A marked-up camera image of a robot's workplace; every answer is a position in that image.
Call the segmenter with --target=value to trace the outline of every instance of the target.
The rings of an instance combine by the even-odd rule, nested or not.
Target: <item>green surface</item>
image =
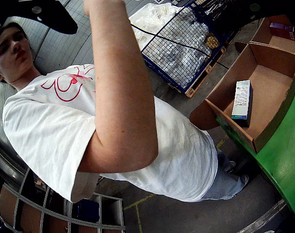
[[[295,214],[295,97],[281,124],[258,154],[241,141],[225,122],[219,118],[217,121],[231,138],[257,160]]]

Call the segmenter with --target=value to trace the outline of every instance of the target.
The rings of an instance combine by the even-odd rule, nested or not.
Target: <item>metal shelf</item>
[[[30,176],[31,174],[32,174],[32,172],[30,173],[30,169],[28,169],[27,173],[25,175],[25,178],[23,180],[23,185],[26,184],[26,180],[28,179],[27,176],[28,175]],[[71,202],[69,202],[67,204],[68,206],[66,208],[66,212],[68,213],[68,216],[65,216],[65,215],[62,215],[62,214],[59,214],[59,213],[56,213],[54,211],[51,211],[51,210],[47,209],[46,208],[47,207],[47,200],[48,200],[49,193],[51,191],[51,189],[49,187],[46,190],[44,203],[41,206],[41,205],[33,202],[32,200],[30,200],[30,199],[28,199],[28,198],[26,198],[26,197],[24,197],[22,195],[22,193],[23,193],[23,185],[20,188],[19,192],[12,189],[6,183],[3,185],[3,187],[6,190],[8,190],[11,194],[13,194],[15,197],[17,197],[16,206],[15,206],[15,212],[14,212],[14,216],[15,216],[14,217],[14,227],[11,227],[11,230],[16,229],[17,217],[20,214],[19,212],[21,212],[19,208],[22,207],[23,204],[27,204],[27,205],[29,205],[29,206],[33,207],[34,209],[41,212],[40,233],[44,233],[43,227],[45,225],[46,216],[50,216],[50,217],[54,217],[54,218],[62,220],[62,221],[66,221],[67,222],[68,233],[71,232],[71,225],[72,224],[91,227],[91,228],[97,228],[99,233],[102,232],[102,229],[119,230],[121,232],[125,231],[124,220],[123,220],[123,212],[122,212],[122,199],[120,199],[120,198],[114,198],[114,197],[110,197],[110,196],[103,195],[103,194],[93,193],[93,196],[92,196],[91,200],[96,201],[96,202],[99,203],[99,222],[92,223],[92,222],[86,222],[86,221],[82,221],[82,220],[72,218],[73,204]],[[103,199],[111,199],[111,200],[113,200],[113,205],[111,206],[111,208],[113,209],[114,216],[112,216],[112,217],[115,219],[115,221],[117,221],[117,223],[119,225],[110,225],[110,224],[103,224],[102,223]]]

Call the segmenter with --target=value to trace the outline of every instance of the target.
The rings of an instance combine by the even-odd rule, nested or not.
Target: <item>plastic bags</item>
[[[129,17],[130,22],[149,33],[158,33],[159,30],[173,18],[175,13],[181,8],[172,6],[171,3],[153,4],[148,3],[132,16]],[[146,34],[133,27],[134,34],[137,38],[140,50],[142,50],[148,42],[153,38],[152,35]]]
[[[160,5],[149,3],[131,16],[130,20],[133,25],[154,34],[170,21],[159,32],[159,36],[199,49],[208,55],[211,54],[211,49],[205,45],[205,39],[210,33],[209,28],[197,21],[190,8],[182,9],[171,6],[170,3]],[[195,49],[158,37],[153,39],[154,36],[137,29],[134,29],[134,32],[142,54],[182,88],[193,80],[207,58],[205,54]]]

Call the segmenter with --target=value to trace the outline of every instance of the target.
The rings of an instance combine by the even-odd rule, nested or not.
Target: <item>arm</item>
[[[85,0],[96,73],[96,131],[79,171],[144,168],[158,154],[154,96],[123,0]]]

